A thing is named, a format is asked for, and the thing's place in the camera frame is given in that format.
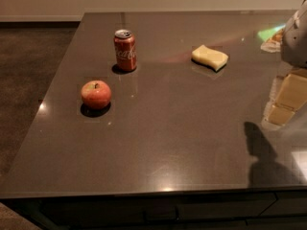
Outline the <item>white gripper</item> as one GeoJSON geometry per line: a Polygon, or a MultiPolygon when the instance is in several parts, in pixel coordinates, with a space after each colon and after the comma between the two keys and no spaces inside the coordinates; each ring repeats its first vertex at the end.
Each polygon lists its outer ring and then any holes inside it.
{"type": "Polygon", "coordinates": [[[266,105],[266,121],[285,126],[307,103],[307,0],[287,21],[281,43],[281,58],[300,67],[272,82],[270,100],[266,105]]]}

